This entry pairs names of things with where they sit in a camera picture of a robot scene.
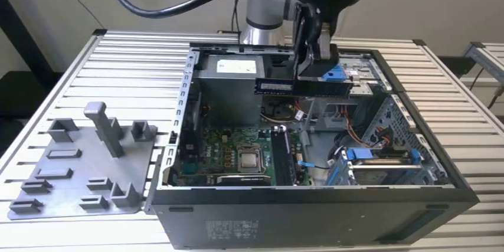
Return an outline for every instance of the metal slotted worktable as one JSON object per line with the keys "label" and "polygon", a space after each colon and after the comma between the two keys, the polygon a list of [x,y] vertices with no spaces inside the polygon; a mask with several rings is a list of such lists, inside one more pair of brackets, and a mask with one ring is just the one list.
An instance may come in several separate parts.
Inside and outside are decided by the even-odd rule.
{"label": "metal slotted worktable", "polygon": [[487,72],[504,84],[504,44],[473,42],[465,56],[473,57]]}
{"label": "metal slotted worktable", "polygon": [[[83,115],[89,101],[105,101],[109,116],[118,117],[123,125],[147,119],[161,132],[155,145],[167,144],[193,41],[230,43],[237,42],[237,36],[117,31],[93,36],[0,159],[0,248],[51,252],[173,250],[157,216],[143,212],[26,221],[11,221],[7,212],[21,183],[50,143],[46,131],[51,120],[71,117],[79,126],[91,126],[91,120]],[[350,38],[337,43],[342,48],[381,50],[482,201],[413,246],[339,248],[339,251],[504,251],[504,126],[426,46],[407,40]],[[161,148],[155,150],[154,160],[159,152]],[[337,248],[279,249],[333,250]]]}

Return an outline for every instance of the side panel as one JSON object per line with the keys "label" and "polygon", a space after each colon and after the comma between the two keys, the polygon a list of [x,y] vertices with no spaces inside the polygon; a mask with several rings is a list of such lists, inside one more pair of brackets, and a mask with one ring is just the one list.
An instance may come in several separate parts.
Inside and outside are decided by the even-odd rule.
{"label": "side panel", "polygon": [[[445,210],[454,206],[395,202],[154,208],[174,247],[197,249],[410,244],[459,214],[459,210]],[[419,222],[426,216],[434,217]],[[413,234],[385,241],[411,227]]]}

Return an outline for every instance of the motherboard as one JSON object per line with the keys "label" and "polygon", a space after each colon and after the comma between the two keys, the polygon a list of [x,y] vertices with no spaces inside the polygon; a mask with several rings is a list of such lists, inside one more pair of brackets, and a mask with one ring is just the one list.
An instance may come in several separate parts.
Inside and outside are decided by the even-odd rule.
{"label": "motherboard", "polygon": [[303,160],[298,130],[287,137],[286,155],[279,155],[270,129],[205,129],[199,157],[181,162],[179,186],[277,186],[281,175],[294,177],[291,185],[310,185],[307,169],[297,164]]}

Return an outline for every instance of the green circuit board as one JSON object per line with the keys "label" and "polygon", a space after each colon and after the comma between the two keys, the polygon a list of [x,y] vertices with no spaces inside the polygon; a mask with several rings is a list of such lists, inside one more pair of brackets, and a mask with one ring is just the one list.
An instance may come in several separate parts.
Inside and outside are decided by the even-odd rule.
{"label": "green circuit board", "polygon": [[[205,129],[202,158],[199,162],[182,162],[182,186],[213,186],[219,175],[267,175],[275,186],[275,163],[271,149],[270,130],[258,129]],[[303,154],[298,131],[290,132],[291,151]],[[261,166],[255,172],[245,172],[239,166],[239,154],[246,149],[261,152]],[[305,171],[299,185],[309,185]]]}

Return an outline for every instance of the label sticker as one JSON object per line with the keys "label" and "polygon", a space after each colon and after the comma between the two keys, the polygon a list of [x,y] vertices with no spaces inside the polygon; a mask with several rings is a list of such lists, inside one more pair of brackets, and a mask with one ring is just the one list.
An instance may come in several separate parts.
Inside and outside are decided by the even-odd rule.
{"label": "label sticker", "polygon": [[299,110],[294,118],[297,118],[298,120],[302,120],[305,115],[306,113],[302,110]]}
{"label": "label sticker", "polygon": [[207,221],[210,240],[250,240],[258,238],[259,221]]}
{"label": "label sticker", "polygon": [[351,75],[351,76],[358,76],[359,75],[359,72],[353,70],[353,69],[349,69],[347,70],[347,74]]}
{"label": "label sticker", "polygon": [[257,73],[255,61],[222,59],[218,61],[218,73],[255,74]]}
{"label": "label sticker", "polygon": [[263,83],[263,84],[261,84],[261,88],[262,88],[263,90],[293,91],[293,85],[286,85],[286,84],[270,84],[270,83]]}

